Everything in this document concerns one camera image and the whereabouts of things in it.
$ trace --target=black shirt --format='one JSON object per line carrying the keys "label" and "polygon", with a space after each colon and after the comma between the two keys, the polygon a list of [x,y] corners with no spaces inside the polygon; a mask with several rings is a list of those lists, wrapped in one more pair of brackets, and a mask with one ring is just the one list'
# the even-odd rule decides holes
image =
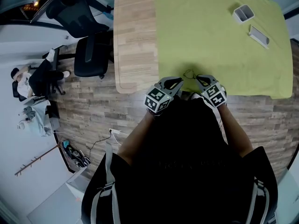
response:
{"label": "black shirt", "polygon": [[[200,98],[172,102],[133,166],[114,154],[111,171],[121,223],[245,223],[254,177],[265,183],[271,201],[277,200],[264,149],[241,158],[225,143],[213,111]],[[85,192],[84,223],[90,223],[92,199],[105,184],[104,158]],[[97,223],[109,223],[108,212],[111,206],[98,204]]]}

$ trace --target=desk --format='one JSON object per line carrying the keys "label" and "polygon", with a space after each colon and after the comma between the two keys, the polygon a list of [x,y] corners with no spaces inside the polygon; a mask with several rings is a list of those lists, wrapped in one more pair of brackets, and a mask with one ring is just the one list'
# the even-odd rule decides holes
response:
{"label": "desk", "polygon": [[[242,4],[255,17],[239,25],[232,12]],[[269,37],[269,49],[248,36],[251,25]],[[115,0],[114,62],[119,93],[192,69],[215,76],[229,95],[292,94],[289,35],[270,0]],[[198,92],[193,80],[184,81],[183,90]]]}
{"label": "desk", "polygon": [[114,1],[116,89],[147,89],[159,80],[154,0]]}
{"label": "desk", "polygon": [[23,122],[25,131],[41,137],[52,135],[54,130],[59,128],[59,121],[57,118],[49,118],[49,115],[45,114],[47,106],[51,105],[50,102],[44,99],[34,103],[31,102],[32,100],[33,98],[24,103],[24,105],[30,106],[32,111],[35,111],[35,116],[32,118],[31,123]]}

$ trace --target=wooden floor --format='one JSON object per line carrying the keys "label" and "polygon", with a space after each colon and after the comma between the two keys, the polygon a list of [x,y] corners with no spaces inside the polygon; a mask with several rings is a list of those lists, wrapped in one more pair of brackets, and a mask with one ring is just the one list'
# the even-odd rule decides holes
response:
{"label": "wooden floor", "polygon": [[[299,142],[299,47],[291,42],[293,53],[293,95],[289,99],[272,100],[266,96],[229,96],[228,107],[249,136],[254,148],[264,146],[277,178],[289,164]],[[61,53],[74,53],[76,45],[64,47]],[[91,142],[109,137],[109,128],[130,133],[143,118],[146,110],[142,104],[143,91],[119,94],[115,87],[114,64],[108,66],[103,80],[98,77],[76,77],[74,59],[63,60],[60,70],[71,71],[65,80],[64,96],[53,95],[58,102],[59,132],[71,133]],[[93,144],[73,135],[58,133],[58,139],[68,139],[77,149],[89,156],[86,145]],[[115,135],[122,143],[125,134]],[[107,140],[115,143],[114,138]],[[91,165],[85,175],[89,178],[105,154],[105,144],[100,142],[91,150]],[[76,167],[68,159],[71,168]]]}

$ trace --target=black pants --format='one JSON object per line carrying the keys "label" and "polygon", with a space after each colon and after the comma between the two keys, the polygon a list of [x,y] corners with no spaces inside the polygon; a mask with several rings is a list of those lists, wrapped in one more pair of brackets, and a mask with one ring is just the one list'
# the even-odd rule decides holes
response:
{"label": "black pants", "polygon": [[44,96],[50,83],[62,80],[64,74],[51,71],[51,63],[45,59],[29,79],[29,85],[36,96]]}

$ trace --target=black chair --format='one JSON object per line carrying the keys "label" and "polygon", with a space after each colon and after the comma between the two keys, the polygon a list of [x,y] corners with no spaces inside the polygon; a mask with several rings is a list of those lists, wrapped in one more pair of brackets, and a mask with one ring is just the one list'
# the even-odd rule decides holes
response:
{"label": "black chair", "polygon": [[59,49],[55,50],[54,61],[50,63],[45,59],[29,79],[29,84],[35,96],[45,96],[48,99],[50,94],[56,93],[55,88],[61,95],[65,94],[65,91],[60,90],[57,81],[46,82],[43,78],[44,72],[56,70],[58,63],[58,55],[56,53],[59,53]]}
{"label": "black chair", "polygon": [[46,11],[47,17],[58,21],[73,37],[80,38],[76,48],[74,73],[79,77],[99,76],[107,71],[113,45],[109,27],[93,17],[86,0],[54,0]]}
{"label": "black chair", "polygon": [[27,99],[26,97],[19,94],[19,92],[18,92],[18,82],[17,81],[13,82],[13,96],[15,98],[18,98],[20,102]]}

